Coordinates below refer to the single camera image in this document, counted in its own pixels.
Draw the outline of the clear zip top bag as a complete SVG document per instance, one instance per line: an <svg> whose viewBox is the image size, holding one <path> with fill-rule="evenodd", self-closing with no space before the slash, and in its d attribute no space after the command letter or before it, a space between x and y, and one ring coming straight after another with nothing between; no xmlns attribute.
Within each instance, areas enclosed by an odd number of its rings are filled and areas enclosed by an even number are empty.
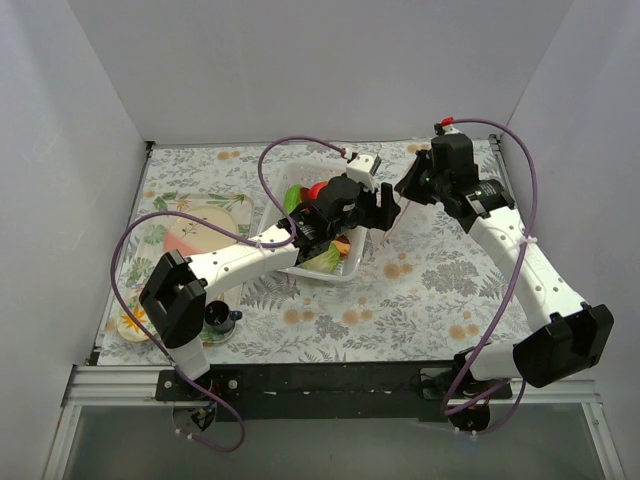
<svg viewBox="0 0 640 480"><path fill-rule="evenodd" d="M398 200L398 203L399 203L399 206L400 206L400 213L398 214L398 216L394 220L394 223L393 223L391 229L383 234L383 236L381 238L381 241L380 241L380 245L384 245L387 241L390 240L391 236L393 235L393 233L395 232L395 230L399 226L401 220L403 219L403 217L405 216L407 210L409 209L409 206L411 205L411 201L406 199L406 198L400 198Z"/></svg>

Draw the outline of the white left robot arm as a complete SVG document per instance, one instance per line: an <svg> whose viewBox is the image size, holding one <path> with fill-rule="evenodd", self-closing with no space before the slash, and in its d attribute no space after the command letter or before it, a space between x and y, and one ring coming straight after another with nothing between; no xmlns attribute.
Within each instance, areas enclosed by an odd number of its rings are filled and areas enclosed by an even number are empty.
<svg viewBox="0 0 640 480"><path fill-rule="evenodd" d="M331 178L315 199L296 207L290 219L250 239L190 257L177 250L164 254L139 302L181 371L180 390L193 400L212 390L200 333L212 316L210 304L219 295L262 274L310 261L349 230L387 231L399 213L391 184L370 190L342 175Z"/></svg>

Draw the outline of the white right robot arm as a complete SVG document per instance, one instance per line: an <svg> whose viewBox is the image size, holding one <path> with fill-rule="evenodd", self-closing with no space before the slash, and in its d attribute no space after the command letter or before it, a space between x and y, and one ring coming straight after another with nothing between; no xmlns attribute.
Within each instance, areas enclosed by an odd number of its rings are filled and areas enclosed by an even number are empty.
<svg viewBox="0 0 640 480"><path fill-rule="evenodd" d="M395 190L415 203L443 205L515 281L513 293L531 330L515 344L490 342L479 352L458 354L452 383L460 395L475 397L489 381L512 378L542 388L599 363L614 324L611 311L574 291L526 235L509 192L497 180L480 178L469 137L449 133L432 139Z"/></svg>

